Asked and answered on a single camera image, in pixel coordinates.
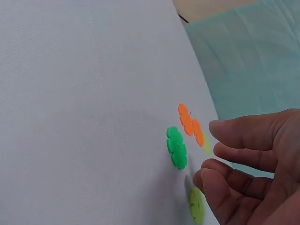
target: white sheet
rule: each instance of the white sheet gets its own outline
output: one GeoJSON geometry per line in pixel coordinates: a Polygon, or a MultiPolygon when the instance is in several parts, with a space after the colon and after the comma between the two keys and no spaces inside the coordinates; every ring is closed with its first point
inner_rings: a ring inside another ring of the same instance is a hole
{"type": "Polygon", "coordinates": [[[217,116],[171,1],[1,1],[0,224],[193,224],[208,156],[184,135],[188,165],[172,165],[180,102],[208,132],[217,116]]]}

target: finger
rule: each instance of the finger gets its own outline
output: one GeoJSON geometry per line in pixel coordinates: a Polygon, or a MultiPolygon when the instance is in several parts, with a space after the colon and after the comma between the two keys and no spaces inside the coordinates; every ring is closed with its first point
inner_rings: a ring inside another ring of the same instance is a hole
{"type": "Polygon", "coordinates": [[[295,192],[269,216],[263,225],[298,225],[300,221],[300,191],[295,192]]]}
{"type": "Polygon", "coordinates": [[[291,111],[211,121],[212,135],[235,149],[272,150],[273,140],[291,111]]]}
{"type": "MultiPolygon", "coordinates": [[[[207,170],[207,168],[202,168],[200,169],[199,172],[197,172],[197,175],[194,177],[194,184],[196,185],[197,188],[199,188],[203,193],[204,193],[204,189],[203,189],[203,183],[202,183],[202,178],[201,178],[201,174],[203,173],[203,171],[207,170]]],[[[247,210],[253,212],[256,207],[261,203],[260,200],[252,198],[252,197],[248,197],[248,196],[244,196],[241,193],[237,192],[236,190],[234,190],[233,188],[229,187],[230,190],[230,195],[243,207],[245,207],[247,210]]]]}
{"type": "Polygon", "coordinates": [[[250,149],[233,149],[221,142],[214,147],[216,156],[229,162],[247,165],[252,168],[274,173],[277,166],[277,158],[273,151],[259,151],[250,149]]]}
{"type": "MultiPolygon", "coordinates": [[[[241,193],[244,196],[263,200],[268,192],[272,179],[265,177],[253,177],[239,170],[234,170],[230,166],[215,159],[208,159],[203,162],[202,168],[218,171],[226,180],[229,187],[241,193]]],[[[202,185],[202,170],[194,175],[196,186],[202,185]]]]}
{"type": "Polygon", "coordinates": [[[252,212],[231,196],[224,177],[218,171],[204,170],[202,181],[206,201],[221,225],[247,224],[252,212]]]}

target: teal fabric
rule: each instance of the teal fabric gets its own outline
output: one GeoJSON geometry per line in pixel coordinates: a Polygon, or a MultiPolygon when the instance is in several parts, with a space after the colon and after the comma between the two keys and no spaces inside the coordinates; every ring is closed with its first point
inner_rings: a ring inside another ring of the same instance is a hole
{"type": "Polygon", "coordinates": [[[260,1],[186,31],[220,119],[300,108],[300,1],[260,1]]]}

